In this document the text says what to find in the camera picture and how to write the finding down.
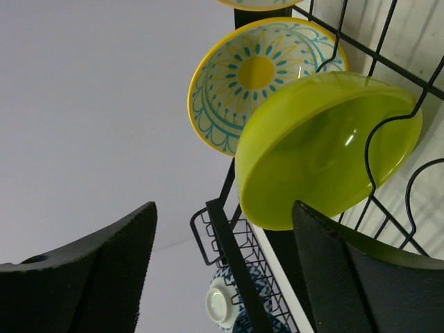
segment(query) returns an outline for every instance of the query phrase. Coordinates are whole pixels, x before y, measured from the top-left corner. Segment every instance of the white bowl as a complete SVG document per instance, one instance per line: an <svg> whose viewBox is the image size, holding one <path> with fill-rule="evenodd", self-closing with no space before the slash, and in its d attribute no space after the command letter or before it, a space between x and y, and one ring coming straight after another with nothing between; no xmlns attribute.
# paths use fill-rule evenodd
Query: white bowl
<svg viewBox="0 0 444 333"><path fill-rule="evenodd" d="M255 265L247 263L247 267L265 310L270 312L271 288L267 279ZM229 266L221 267L213 275L205 298L205 307L211 320L225 331L232 328L238 315L245 310Z"/></svg>

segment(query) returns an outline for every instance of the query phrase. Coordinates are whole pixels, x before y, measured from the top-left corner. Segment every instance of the lime green bowl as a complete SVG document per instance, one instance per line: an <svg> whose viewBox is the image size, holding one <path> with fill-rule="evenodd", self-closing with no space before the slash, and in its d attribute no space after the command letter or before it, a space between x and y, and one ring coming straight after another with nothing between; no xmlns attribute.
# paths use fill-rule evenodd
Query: lime green bowl
<svg viewBox="0 0 444 333"><path fill-rule="evenodd" d="M336 216L371 191L364 148L371 130L410 114L403 89L350 72L314 74L265 100L246 124L236 152L239 201L246 217L267 230L290 230L295 200ZM422 112L392 121L373 136L369 162L379 187L418 140Z"/></svg>

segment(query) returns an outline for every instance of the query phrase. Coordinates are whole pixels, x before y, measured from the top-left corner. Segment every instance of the blue and white bowl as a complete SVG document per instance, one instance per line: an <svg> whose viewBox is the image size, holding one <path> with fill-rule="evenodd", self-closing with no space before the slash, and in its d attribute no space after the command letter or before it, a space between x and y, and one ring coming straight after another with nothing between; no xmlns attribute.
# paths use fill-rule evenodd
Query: blue and white bowl
<svg viewBox="0 0 444 333"><path fill-rule="evenodd" d="M202 60L188 91L189 120L212 148L234 156L251 114L287 83L316 71L345 71L334 36L295 17L273 17L236 29Z"/></svg>
<svg viewBox="0 0 444 333"><path fill-rule="evenodd" d="M268 317L275 333L291 333L291 330L282 321L270 314L268 314ZM245 311L238 315L234 322L232 333L254 333L250 319Z"/></svg>
<svg viewBox="0 0 444 333"><path fill-rule="evenodd" d="M247 263L248 271L267 312L272 310L271 288L262 272ZM221 267L213 275L205 299L208 316L225 331L230 330L238 315L245 310L239 290L229 266Z"/></svg>

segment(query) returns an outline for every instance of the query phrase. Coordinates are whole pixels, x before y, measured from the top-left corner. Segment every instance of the ceramic dish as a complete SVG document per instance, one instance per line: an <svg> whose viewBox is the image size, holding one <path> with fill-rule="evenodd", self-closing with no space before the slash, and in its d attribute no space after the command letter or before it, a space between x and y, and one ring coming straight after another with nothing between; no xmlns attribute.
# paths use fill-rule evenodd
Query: ceramic dish
<svg viewBox="0 0 444 333"><path fill-rule="evenodd" d="M265 310L271 311L271 288L267 279L255 265L247 263L247 267ZM218 269L213 275L205 305L208 316L225 331L232 328L238 315L245 309L229 266Z"/></svg>
<svg viewBox="0 0 444 333"><path fill-rule="evenodd" d="M282 321L270 314L268 317L270 318L274 333L291 333L291 330ZM232 333L254 333L250 319L248 319L245 311L237 317Z"/></svg>
<svg viewBox="0 0 444 333"><path fill-rule="evenodd" d="M188 114L194 130L212 148L233 156L253 111L285 84L315 73L333 46L323 28L292 17L237 29L205 56L191 80ZM347 69L339 47L321 71Z"/></svg>
<svg viewBox="0 0 444 333"><path fill-rule="evenodd" d="M333 217L370 193L364 148L371 130L416 104L407 91L349 72L320 73L288 84L267 99L242 132L235 172L242 211L269 230L292 230L301 200ZM412 152L422 112L382 126L370 145L379 187Z"/></svg>
<svg viewBox="0 0 444 333"><path fill-rule="evenodd" d="M294 5L302 0L218 0L219 2L240 10L261 12L265 10L277 10Z"/></svg>

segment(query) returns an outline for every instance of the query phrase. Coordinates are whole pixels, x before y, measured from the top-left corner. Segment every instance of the black wire dish rack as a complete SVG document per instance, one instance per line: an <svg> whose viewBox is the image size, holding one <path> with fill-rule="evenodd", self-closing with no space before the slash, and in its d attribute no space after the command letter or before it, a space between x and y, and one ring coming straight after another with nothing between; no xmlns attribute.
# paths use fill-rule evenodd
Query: black wire dish rack
<svg viewBox="0 0 444 333"><path fill-rule="evenodd" d="M313 15L315 6L314 0L310 1L309 10L303 10L300 6L292 6L290 8L285 8L272 12L246 12L242 10L234 10L234 20L236 28L239 28L240 26L251 23L258 19L264 19L267 17L290 17L292 16L293 12L297 12L300 15L306 17L309 21L322 26L336 36L336 42L334 45L332 57L326 60L318 68L318 71L320 71L327 63L329 63L336 57L339 42L344 41L350 46L360 50L361 52L372 58L370 69L368 70L369 76L373 75L377 63L381 63L422 89L422 93L418 98L418 102L410 114L401 117L391 117L382 121L371 131L370 135L368 136L365 150L363 152L363 159L366 165L366 171L372 185L372 189L369 197L366 199L364 208L362 209L359 218L356 220L355 226L353 228L355 230L361 231L360 227L362 226L362 221L369 211L370 204L373 203L383 216L382 222L380 223L378 229L372 235L373 238L378 239L383 231L389 225L391 225L392 227L396 228L400 235L402 235L403 240L398 246L399 248L403 249L407 245L410 245L417 253L424 256L429 256L424 248L422 248L422 246L414 239L414 236L417 232L417 225L412 214L411 189L417 177L424 170L428 169L431 166L434 166L435 164L443 163L444 158L438 158L420 166L414 171L413 175L410 177L407 183L407 189L404 193L404 199L405 209L407 211L407 218L409 222L409 230L406 229L403 224L395 218L394 214L392 214L375 196L376 184L373 179L372 171L369 164L368 152L370 142L378 129L380 129L384 124L388 122L410 119L414 117L429 94L434 95L441 101L444 101L444 92L434 85L436 79L438 78L438 75L444 67L444 56L441 58L441 61L435 68L429 80L426 81L380 54L397 3L398 1L392 0L390 4L390 8L384 22L384 27L380 34L379 41L375 50L368 48L361 42L358 42L355 38L351 38L349 35L343 33L342 28L344 17L346 9L348 7L347 0L342 1L341 13L336 27L329 25L322 19L319 19L318 17ZM232 274L238 286L240 296L242 297L244 306L246 308L247 315L253 327L253 331L255 333L271 333L273 332L273 329L270 322L268 321L265 309L262 307L262 302L255 289L254 282L249 275L246 262L250 262L256 265L265 275L268 283L273 290L272 314L278 317L284 324L286 324L292 332L299 332L297 321L295 321L295 318L293 318L291 312L289 311L288 305L273 276L273 272L268 265L268 262L266 261L266 257L262 252L261 246L255 236L255 233L253 232L252 227L250 226L249 222L247 222L247 220L241 219L242 211L240 206L237 206L231 219L228 219L225 215L224 205L227 201L230 190L232 189L233 182L234 159L232 160L225 182L223 183L220 196L217 199L208 201L206 203L206 208L201 209L191 218L191 229L196 238L198 247L202 253L204 262L208 266L216 265L217 267L221 267L227 264L230 265ZM343 221L344 214L345 212L343 212L338 217L337 221L339 223ZM239 295L232 298L233 304L239 302L238 296Z"/></svg>

